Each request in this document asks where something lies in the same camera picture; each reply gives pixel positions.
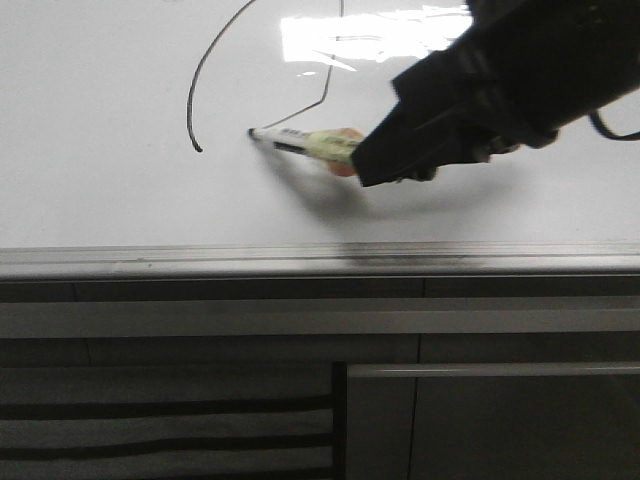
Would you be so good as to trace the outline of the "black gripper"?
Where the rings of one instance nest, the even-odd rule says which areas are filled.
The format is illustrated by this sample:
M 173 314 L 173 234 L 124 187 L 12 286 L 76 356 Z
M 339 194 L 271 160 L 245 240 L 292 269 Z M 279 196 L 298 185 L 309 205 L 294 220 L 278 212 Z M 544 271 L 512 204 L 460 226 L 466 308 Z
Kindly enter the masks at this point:
M 558 135 L 525 117 L 468 34 L 392 85 L 398 102 L 351 154 L 363 187 L 430 181 L 440 167 L 485 163 L 522 145 L 542 148 Z

